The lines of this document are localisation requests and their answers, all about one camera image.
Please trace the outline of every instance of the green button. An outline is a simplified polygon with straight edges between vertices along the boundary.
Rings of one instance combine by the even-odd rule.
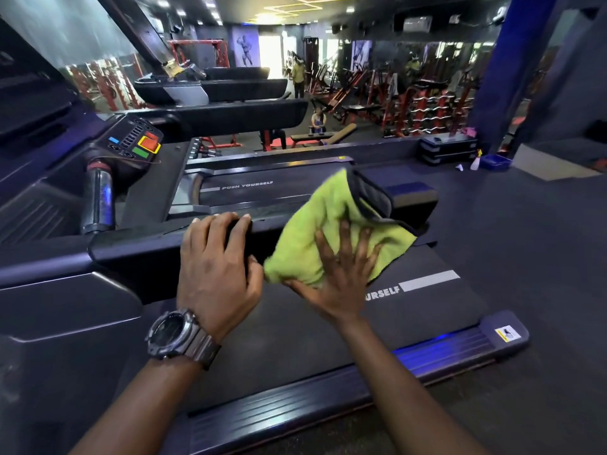
[[[133,153],[136,153],[140,157],[146,158],[146,159],[148,156],[150,156],[150,154],[148,152],[144,152],[143,150],[138,149],[137,147],[133,148]]]

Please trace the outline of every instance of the metal watch strap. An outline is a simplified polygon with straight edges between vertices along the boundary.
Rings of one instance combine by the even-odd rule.
[[[203,328],[200,328],[184,354],[202,364],[202,368],[207,371],[220,348],[221,345],[216,344],[211,336]]]

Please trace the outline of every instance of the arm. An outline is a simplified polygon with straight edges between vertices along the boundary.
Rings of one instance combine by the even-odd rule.
[[[261,296],[263,268],[249,258],[245,278],[245,234],[250,216],[234,226],[232,213],[194,219],[181,245],[177,307],[190,308],[215,342],[242,322]],[[162,445],[177,407],[201,374],[187,357],[150,360],[89,429],[70,455],[153,455]]]
[[[371,230],[363,229],[353,251],[350,225],[343,221],[339,253],[334,255],[318,231],[316,243],[325,269],[322,288],[309,288],[297,281],[285,284],[322,313],[348,344],[400,453],[488,455],[383,345],[360,314],[367,281],[381,250],[379,244],[369,255],[370,236]]]

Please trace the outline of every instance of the watch bezel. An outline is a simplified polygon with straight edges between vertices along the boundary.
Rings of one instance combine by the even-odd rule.
[[[152,336],[154,335],[156,329],[171,315],[178,314],[183,319],[183,328],[181,329],[181,333],[179,336],[173,340],[171,343],[165,346],[159,346],[157,344],[152,343]],[[198,323],[193,315],[193,313],[187,308],[181,308],[176,311],[167,311],[162,316],[160,316],[152,327],[148,330],[148,335],[146,336],[146,341],[148,342],[148,354],[155,358],[165,358],[165,357],[173,357],[182,355],[186,352],[187,347],[190,343],[192,343],[193,338],[199,331]]]

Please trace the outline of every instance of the hand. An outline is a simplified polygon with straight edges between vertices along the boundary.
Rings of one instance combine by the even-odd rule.
[[[190,308],[216,343],[244,321],[262,295],[263,267],[254,256],[248,258],[245,277],[245,236],[251,216],[238,221],[225,246],[227,228],[236,219],[232,212],[202,221],[195,218],[181,244],[177,307]]]
[[[358,248],[353,252],[350,223],[342,220],[339,226],[339,252],[333,255],[325,235],[318,230],[316,246],[325,269],[321,289],[311,288],[300,281],[285,281],[285,285],[305,298],[338,329],[359,320],[364,308],[367,281],[381,250],[381,244],[378,244],[367,256],[371,231],[369,228],[360,231]]]

